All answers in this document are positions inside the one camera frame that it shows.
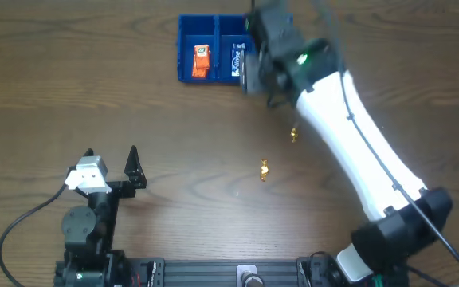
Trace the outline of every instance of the gold candy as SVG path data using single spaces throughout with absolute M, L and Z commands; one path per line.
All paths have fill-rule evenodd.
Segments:
M 261 160 L 261 181 L 264 182 L 269 173 L 269 163 L 267 159 Z
M 292 131 L 290 132 L 290 135 L 292 136 L 292 143 L 295 143 L 296 142 L 296 138 L 299 137 L 299 134 L 296 131 L 296 128 L 292 128 Z

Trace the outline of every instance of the wooden table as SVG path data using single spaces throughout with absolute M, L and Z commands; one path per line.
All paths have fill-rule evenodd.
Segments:
M 450 189 L 445 234 L 459 249 L 459 1 L 332 4 L 370 114 L 416 175 Z M 291 143 L 290 108 L 270 111 L 238 87 L 178 82 L 178 15 L 248 8 L 244 0 L 0 0 L 0 235 L 56 192 L 88 147 L 122 179 L 134 144 L 149 187 L 120 204 L 114 247 L 130 257 L 296 258 L 346 247 L 362 208 L 320 138 L 301 127 Z M 327 35 L 308 1 L 291 9 L 306 36 Z M 61 220 L 83 204 L 65 192 L 12 231 L 4 258 L 24 285 L 51 285 Z M 410 263 L 459 284 L 459 265 L 440 243 Z M 0 270 L 0 286 L 9 285 Z

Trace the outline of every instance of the cable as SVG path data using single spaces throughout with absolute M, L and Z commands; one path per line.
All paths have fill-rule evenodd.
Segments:
M 335 53 L 336 57 L 338 59 L 338 72 L 339 72 L 339 81 L 341 83 L 341 90 L 343 92 L 343 100 L 344 103 L 347 107 L 348 110 L 348 119 L 352 121 L 352 123 L 355 126 L 355 129 L 357 132 L 360 134 L 361 138 L 363 139 L 363 142 L 367 145 L 373 156 L 376 158 L 377 162 L 379 163 L 380 167 L 383 169 L 383 171 L 387 174 L 389 179 L 393 183 L 394 189 L 399 191 L 405 199 L 409 202 L 410 205 L 414 207 L 414 209 L 417 211 L 417 213 L 421 216 L 422 220 L 428 225 L 428 227 L 433 231 L 433 233 L 438 237 L 438 239 L 442 242 L 442 244 L 445 246 L 445 248 L 453 255 L 453 257 L 458 261 L 459 263 L 459 253 L 456 251 L 456 249 L 449 243 L 449 241 L 442 235 L 440 231 L 438 231 L 437 227 L 431 222 L 431 220 L 422 212 L 421 208 L 415 203 L 415 201 L 406 193 L 406 191 L 403 189 L 401 184 L 399 184 L 398 180 L 392 175 L 392 173 L 389 171 L 385 163 L 383 163 L 382 159 L 380 159 L 380 156 L 376 153 L 374 148 L 371 146 L 370 142 L 366 139 L 366 136 L 363 134 L 363 131 L 360 129 L 359 125 L 357 124 L 354 114 L 351 112 L 350 109 L 350 104 L 348 103 L 347 99 L 347 94 L 345 91 L 344 87 L 344 81 L 343 81 L 343 73 L 344 73 L 344 63 L 343 63 L 343 57 L 342 57 L 342 49 L 341 49 L 341 44 L 339 43 L 339 37 L 337 33 L 337 20 L 332 19 L 332 15 L 330 10 L 320 1 L 320 0 L 311 0 L 312 4 L 317 8 L 322 16 L 325 18 L 325 21 L 328 25 L 329 28 L 331 28 L 331 37 L 333 38 L 334 42 L 334 47 L 335 47 Z
M 8 233 L 19 223 L 21 222 L 22 220 L 24 220 L 25 218 L 27 218 L 28 216 L 30 216 L 31 214 L 34 214 L 35 212 L 39 211 L 40 209 L 42 209 L 44 206 L 47 206 L 49 205 L 51 202 L 53 202 L 55 199 L 57 199 L 61 193 L 63 192 L 63 190 L 66 188 L 66 184 L 63 183 L 63 185 L 61 186 L 60 190 L 55 194 L 53 195 L 52 198 L 50 198 L 49 200 L 47 200 L 46 202 L 42 203 L 41 205 L 33 208 L 32 210 L 24 213 L 23 215 L 21 215 L 19 218 L 15 219 L 15 221 L 12 222 L 12 224 L 10 224 L 5 232 L 3 232 L 3 234 L 1 235 L 1 238 L 0 238 L 0 267 L 1 267 L 1 270 L 3 271 L 3 273 L 6 275 L 6 277 L 8 277 L 8 279 L 14 284 L 16 285 L 17 287 L 24 287 L 24 285 L 22 285 L 21 283 L 19 283 L 19 281 L 17 281 L 17 279 L 14 278 L 14 276 L 12 276 L 12 274 L 10 273 L 10 271 L 8 271 L 8 269 L 6 268 L 5 266 L 5 262 L 3 261 L 3 253 L 2 253 L 2 249 L 3 249 L 3 242 L 5 241 L 5 238 L 6 238 L 6 235 L 8 235 Z
M 419 276 L 420 278 L 428 281 L 429 283 L 438 286 L 438 287 L 449 287 L 448 285 L 440 282 L 439 280 L 431 277 L 430 275 L 424 274 L 423 272 L 415 269 L 414 267 L 406 266 L 406 268 L 411 272 L 414 273 L 415 275 Z

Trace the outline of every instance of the blue tray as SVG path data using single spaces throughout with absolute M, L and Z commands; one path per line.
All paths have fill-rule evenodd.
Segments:
M 246 53 L 255 53 L 253 39 L 245 31 L 243 15 L 180 15 L 178 19 L 178 78 L 184 83 L 238 85 L 231 76 L 233 44 L 245 43 Z M 210 46 L 210 70 L 205 79 L 192 77 L 194 46 Z

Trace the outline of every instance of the orange object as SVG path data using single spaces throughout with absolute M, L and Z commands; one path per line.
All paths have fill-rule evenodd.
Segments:
M 197 69 L 210 68 L 210 47 L 208 45 L 196 45 L 194 47 L 194 62 Z
M 197 78 L 206 78 L 206 71 L 208 69 L 200 69 L 196 65 L 196 55 L 194 55 L 194 63 L 192 65 L 192 77 L 197 77 Z

